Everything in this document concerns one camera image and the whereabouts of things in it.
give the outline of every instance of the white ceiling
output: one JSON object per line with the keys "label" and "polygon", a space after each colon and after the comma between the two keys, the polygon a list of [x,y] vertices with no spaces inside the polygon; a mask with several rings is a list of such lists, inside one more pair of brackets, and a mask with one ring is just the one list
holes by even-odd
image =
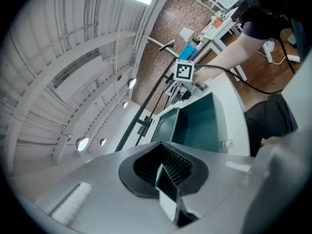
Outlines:
{"label": "white ceiling", "polygon": [[[134,0],[29,0],[24,5],[0,60],[0,136],[8,171],[21,160],[59,162],[76,151],[78,137],[96,137],[116,106],[128,100],[126,83],[136,74],[152,6]],[[83,75],[83,69],[90,73]],[[72,76],[79,86],[62,90]],[[67,134],[73,135],[69,142]]]}

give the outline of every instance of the wooden floor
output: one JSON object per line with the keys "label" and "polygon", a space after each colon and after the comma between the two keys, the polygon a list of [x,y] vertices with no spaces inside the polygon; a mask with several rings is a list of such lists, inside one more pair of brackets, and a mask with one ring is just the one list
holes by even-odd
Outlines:
{"label": "wooden floor", "polygon": [[[281,32],[281,39],[284,42],[287,54],[298,55],[297,50],[293,49],[287,42],[287,38],[290,34],[291,30],[283,30]],[[236,38],[237,36],[227,34],[222,38],[222,41],[225,43],[225,45],[228,46]],[[283,59],[284,54],[280,47],[279,41],[275,40],[274,42],[275,48],[271,55],[273,61],[279,63]],[[208,53],[200,61],[200,64],[208,63],[215,56],[216,54],[214,52]],[[293,68],[295,69],[299,68],[300,66],[299,63],[291,63]],[[276,65],[274,63],[268,63],[267,59],[259,53],[255,53],[249,60],[241,64],[241,67],[247,76],[248,83],[256,88],[268,92],[283,89],[293,77],[293,74],[286,62],[286,59],[280,65]],[[267,95],[259,93],[252,88],[246,86],[242,82],[237,82],[233,76],[229,76],[232,83],[238,90],[238,93],[241,96],[247,110],[256,103],[266,100],[266,98],[268,97]]]}

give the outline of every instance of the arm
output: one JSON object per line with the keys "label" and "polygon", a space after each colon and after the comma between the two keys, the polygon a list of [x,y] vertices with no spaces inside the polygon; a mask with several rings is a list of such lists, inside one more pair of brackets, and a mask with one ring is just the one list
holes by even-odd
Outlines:
{"label": "arm", "polygon": [[[257,52],[265,40],[259,40],[249,37],[244,33],[241,33],[237,40],[232,42],[226,50],[220,55],[210,61],[209,65],[220,66],[222,68],[230,69],[244,61],[248,60],[252,54]],[[193,76],[194,83],[203,83],[204,81],[213,78],[223,71],[214,68],[201,68]]]}

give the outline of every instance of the desk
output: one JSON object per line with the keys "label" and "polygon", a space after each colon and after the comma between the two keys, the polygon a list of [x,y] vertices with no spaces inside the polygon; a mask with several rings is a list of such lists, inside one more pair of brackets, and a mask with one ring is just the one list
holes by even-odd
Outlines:
{"label": "desk", "polygon": [[[203,58],[209,50],[213,50],[217,55],[219,55],[223,50],[227,47],[222,42],[221,38],[228,32],[230,29],[234,31],[236,35],[239,36],[239,32],[235,29],[236,22],[233,22],[231,19],[231,15],[235,12],[236,9],[230,11],[229,16],[223,21],[223,23],[216,29],[216,31],[209,37],[205,38],[202,42],[200,49],[197,51],[196,56],[193,59],[194,63],[197,63],[201,58]],[[242,70],[240,65],[236,66],[236,69],[243,80],[247,80],[247,77]],[[231,72],[237,75],[237,72],[234,68],[231,69]]]}
{"label": "desk", "polygon": [[[244,117],[245,107],[232,82],[225,73],[221,73],[207,81],[206,84],[209,89],[203,96],[213,93],[219,140],[229,139],[233,142],[233,147],[228,151],[229,154],[249,156],[248,130]],[[161,115],[174,107],[183,108],[198,99],[199,97],[192,96],[187,101],[179,101],[159,113],[153,120],[144,138],[144,143],[150,143]]]}

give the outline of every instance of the black pants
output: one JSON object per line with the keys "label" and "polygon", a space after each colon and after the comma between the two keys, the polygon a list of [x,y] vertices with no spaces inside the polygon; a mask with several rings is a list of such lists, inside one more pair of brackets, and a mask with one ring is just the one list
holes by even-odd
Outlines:
{"label": "black pants", "polygon": [[293,131],[288,106],[281,95],[269,96],[245,112],[250,154],[256,156],[262,138],[281,137]]}

